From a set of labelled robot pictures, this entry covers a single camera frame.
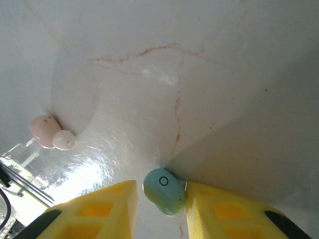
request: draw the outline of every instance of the red vein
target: red vein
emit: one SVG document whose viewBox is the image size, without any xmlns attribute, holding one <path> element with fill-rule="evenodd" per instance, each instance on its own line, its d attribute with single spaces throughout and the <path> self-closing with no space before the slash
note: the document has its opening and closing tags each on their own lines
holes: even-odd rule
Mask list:
<svg viewBox="0 0 319 239">
<path fill-rule="evenodd" d="M 121 59 L 114 59 L 109 55 L 104 55 L 104 56 L 95 58 L 93 60 L 94 61 L 105 61 L 105 62 L 108 62 L 111 64 L 122 63 L 122 62 L 130 60 L 133 57 L 144 56 L 144 55 L 150 54 L 154 51 L 158 51 L 158 50 L 162 50 L 162 49 L 176 49 L 176 50 L 179 50 L 179 51 L 186 53 L 188 55 L 196 56 L 196 57 L 202 58 L 203 60 L 207 61 L 207 59 L 204 59 L 201 56 L 201 54 L 204 52 L 203 49 L 200 50 L 199 52 L 188 51 L 188 50 L 183 49 L 181 44 L 179 44 L 179 43 L 171 43 L 171 44 L 164 45 L 164 46 L 152 47 L 152 48 L 146 49 L 145 51 L 137 53 L 137 54 L 129 54 L 127 57 L 121 58 Z"/>
<path fill-rule="evenodd" d="M 44 28 L 48 31 L 48 34 L 57 42 L 63 44 L 66 47 L 66 44 L 64 43 L 64 41 L 59 37 L 58 33 L 54 32 L 51 28 L 48 27 L 48 25 L 45 23 L 45 21 L 43 20 L 43 18 L 36 14 L 32 7 L 31 4 L 29 2 L 29 0 L 23 0 L 24 4 L 26 5 L 26 7 L 29 9 L 30 13 L 35 16 L 35 18 L 37 18 L 40 23 L 44 26 Z"/>
</svg>

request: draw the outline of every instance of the black cable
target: black cable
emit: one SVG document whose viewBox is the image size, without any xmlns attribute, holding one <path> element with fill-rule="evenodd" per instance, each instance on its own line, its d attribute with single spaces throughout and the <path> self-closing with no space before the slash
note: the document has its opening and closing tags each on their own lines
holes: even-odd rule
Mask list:
<svg viewBox="0 0 319 239">
<path fill-rule="evenodd" d="M 11 216 L 11 203 L 1 188 L 0 188 L 0 195 L 2 196 L 6 204 L 6 216 L 4 218 L 4 221 L 0 224 L 0 230 L 2 230 L 5 227 L 6 223 L 9 221 L 9 218 Z"/>
</svg>

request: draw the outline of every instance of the white surface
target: white surface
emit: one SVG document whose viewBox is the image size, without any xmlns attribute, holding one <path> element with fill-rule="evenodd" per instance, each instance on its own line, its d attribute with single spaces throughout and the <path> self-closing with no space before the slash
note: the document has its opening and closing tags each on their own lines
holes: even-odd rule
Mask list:
<svg viewBox="0 0 319 239">
<path fill-rule="evenodd" d="M 315 0 L 1 0 L 0 153 L 58 202 L 136 179 L 137 239 L 187 238 L 185 218 L 142 194 L 167 164 L 279 205 L 318 237 L 318 11 Z M 32 140 L 44 113 L 76 134 L 71 150 Z"/>
</svg>

